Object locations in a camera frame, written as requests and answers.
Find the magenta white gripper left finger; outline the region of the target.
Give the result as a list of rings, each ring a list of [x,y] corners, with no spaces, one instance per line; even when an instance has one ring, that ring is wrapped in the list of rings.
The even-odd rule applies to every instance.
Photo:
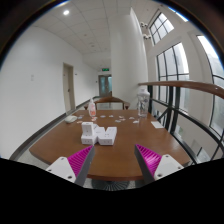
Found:
[[[47,171],[76,185],[83,186],[94,155],[95,148],[90,145],[68,158],[59,157],[47,168]]]

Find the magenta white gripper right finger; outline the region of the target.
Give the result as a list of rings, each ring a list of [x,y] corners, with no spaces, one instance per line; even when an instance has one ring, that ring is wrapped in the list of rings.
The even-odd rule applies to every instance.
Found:
[[[183,166],[169,154],[159,155],[139,144],[135,145],[134,154],[146,184],[183,169]]]

